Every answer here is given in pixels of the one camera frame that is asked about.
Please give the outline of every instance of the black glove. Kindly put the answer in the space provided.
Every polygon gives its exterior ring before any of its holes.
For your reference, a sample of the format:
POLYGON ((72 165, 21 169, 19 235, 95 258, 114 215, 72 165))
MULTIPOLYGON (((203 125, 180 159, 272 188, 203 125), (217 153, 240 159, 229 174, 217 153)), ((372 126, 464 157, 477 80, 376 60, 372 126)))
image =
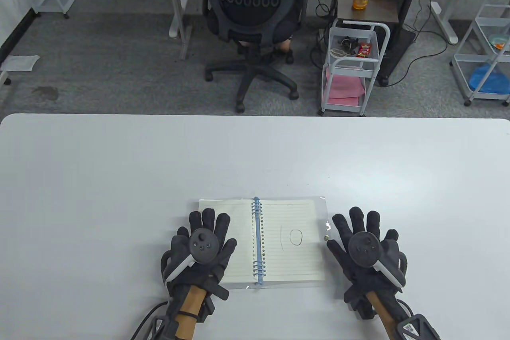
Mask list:
MULTIPOLYGON (((190 214, 191 233, 199 228, 207 228, 214 232, 218 238, 219 251, 217 256, 208 264, 195 263, 191 267, 186 267, 180 275, 171 282, 167 283, 168 293, 171 297, 176 294, 180 295, 183 287, 196 285, 197 287, 207 291, 204 308, 199 314, 199 321, 203 321, 208 314, 212 313, 214 306, 211 301, 211 295, 216 295, 222 300, 228 298, 228 291, 219 285, 220 280, 224 276, 225 268, 228 260, 233 253, 237 242, 231 238, 225 242, 225 236, 230 223, 230 216, 227 214, 219 214, 216 219, 216 227, 214 227, 214 210, 206 208, 200 216, 200 212, 193 211, 190 214)), ((186 227, 180 227, 177 235, 172 238, 171 249, 166 251, 161 258, 161 275, 163 281, 172 273, 172 271, 190 254, 189 248, 189 232, 186 227)))
MULTIPOLYGON (((349 248, 349 241, 359 231, 365 231, 363 221, 363 212, 359 207, 352 207, 349 211, 352 222, 352 231, 342 214, 333 216, 333 223, 340 234, 342 244, 346 251, 349 248)), ((371 232, 379 239, 381 233, 379 229, 380 216, 377 211, 370 211, 367 215, 367 231, 371 232)), ((397 240, 398 233, 396 230, 388 230, 384 240, 397 240)), ((396 322, 401 322, 409 316, 397 302, 395 294, 399 291, 392 282, 381 272, 375 271, 373 267, 364 268, 357 265, 350 255, 340 247, 336 240, 328 240, 328 249, 340 263, 344 275, 352 282, 350 287, 344 294, 344 301, 352 306, 362 318, 373 318, 374 310, 365 294, 374 291, 381 303, 388 310, 390 315, 396 322)))

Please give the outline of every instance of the floor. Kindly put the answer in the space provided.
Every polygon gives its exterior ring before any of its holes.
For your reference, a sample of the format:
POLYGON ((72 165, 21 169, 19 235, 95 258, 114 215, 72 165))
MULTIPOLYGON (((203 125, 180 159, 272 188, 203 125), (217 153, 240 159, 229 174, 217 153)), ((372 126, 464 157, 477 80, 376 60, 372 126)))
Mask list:
MULTIPOLYGON (((461 1, 454 17, 472 18, 481 1, 461 1)), ((418 16, 418 26, 428 16, 428 0, 422 3, 425 10, 418 16)), ((193 13, 198 12, 198 6, 199 0, 190 0, 193 13)), ((413 22, 417 10, 415 0, 408 23, 413 22)), ((167 34, 170 12, 168 0, 77 0, 69 20, 58 14, 44 14, 13 52, 38 54, 41 58, 33 72, 12 73, 12 85, 0 89, 0 118, 17 112, 235 114, 240 76, 216 74, 211 83, 203 78, 207 61, 236 57, 235 45, 218 41, 202 17, 188 16, 194 25, 192 43, 188 59, 179 61, 180 44, 169 40, 167 34)), ((307 20, 307 25, 295 35, 294 65, 276 65, 298 83, 299 100, 290 101, 285 88, 257 79, 246 96, 245 114, 316 115, 320 71, 309 59, 316 25, 316 20, 307 20)), ((432 18, 425 30, 438 30, 432 18)), ((421 34, 390 83, 403 76, 414 58, 439 52, 444 46, 439 37, 421 34)), ((499 101, 463 106, 448 65, 454 51, 455 47, 449 46, 439 56, 417 61, 398 85, 376 87, 366 115, 508 118, 510 109, 499 101)))

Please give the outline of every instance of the lined paper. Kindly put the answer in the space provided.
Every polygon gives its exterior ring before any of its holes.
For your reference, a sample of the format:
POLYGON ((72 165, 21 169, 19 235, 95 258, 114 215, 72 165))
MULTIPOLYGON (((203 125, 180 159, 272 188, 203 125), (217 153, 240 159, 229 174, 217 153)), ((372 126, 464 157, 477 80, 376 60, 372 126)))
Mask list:
POLYGON ((313 200, 261 201, 264 281, 324 280, 313 200))
POLYGON ((237 247, 233 252, 222 283, 252 283, 257 282, 253 276, 253 261, 257 260, 253 256, 253 224, 251 217, 252 199, 240 200, 200 200, 198 209, 202 212, 205 208, 213 208, 217 217, 222 212, 230 216, 230 225, 226 240, 235 238, 237 247))

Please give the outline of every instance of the black mesh office chair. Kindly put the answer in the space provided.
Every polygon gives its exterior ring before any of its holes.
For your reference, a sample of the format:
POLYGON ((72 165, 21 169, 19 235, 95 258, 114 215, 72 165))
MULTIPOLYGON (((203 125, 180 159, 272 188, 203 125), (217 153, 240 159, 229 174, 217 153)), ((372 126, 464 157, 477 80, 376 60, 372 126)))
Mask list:
POLYGON ((292 36, 300 25, 301 6, 302 0, 203 0, 202 10, 211 32, 223 41, 249 43, 246 48, 239 45, 238 51, 245 54, 244 59, 209 63, 205 68, 206 81, 213 80, 213 72, 244 72, 235 98, 236 112, 244 112, 244 96, 257 75, 288 87, 291 100, 299 98, 296 83, 269 65, 270 57, 261 55, 261 47, 281 43, 292 36))

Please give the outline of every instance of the robotic hand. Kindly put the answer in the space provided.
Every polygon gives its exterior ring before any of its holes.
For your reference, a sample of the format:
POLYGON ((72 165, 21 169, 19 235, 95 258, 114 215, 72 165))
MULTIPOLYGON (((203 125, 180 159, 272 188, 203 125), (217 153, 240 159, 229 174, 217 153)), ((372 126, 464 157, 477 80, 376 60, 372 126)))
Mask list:
POLYGON ((373 318, 372 304, 366 296, 373 291, 390 315, 397 322, 401 322, 408 318, 408 315, 397 302, 395 294, 401 291, 401 287, 406 283, 404 275, 407 260, 398 250, 398 232, 389 230, 384 240, 380 242, 378 212, 368 213, 366 231, 363 212, 359 207, 352 207, 349 215, 352 231, 342 214, 333 216, 333 223, 337 227, 345 250, 336 240, 328 241, 328 249, 339 262, 346 278, 352 282, 352 286, 344 294, 344 301, 363 319, 373 318))
MULTIPOLYGON (((211 295, 228 298, 228 291, 219 282, 237 242, 233 238, 225 241, 230 216, 219 214, 216 226, 214 218, 211 208, 202 214, 193 211, 189 216, 191 235, 186 227, 180 227, 172 238, 171 249, 161 257, 161 275, 170 298, 165 315, 153 317, 144 339, 190 339, 194 324, 204 322, 214 312, 211 295)), ((148 313, 132 340, 153 312, 165 304, 158 304, 148 313)))
POLYGON ((373 318, 375 309, 390 340, 440 340, 423 315, 414 315, 406 305, 407 314, 395 297, 406 285, 408 266, 406 256, 398 249, 397 231, 389 230, 380 241, 378 212, 368 213, 366 231, 359 207, 352 207, 349 215, 352 231, 342 214, 333 216, 344 248, 335 240, 328 241, 328 248, 352 282, 344 301, 363 319, 373 318))

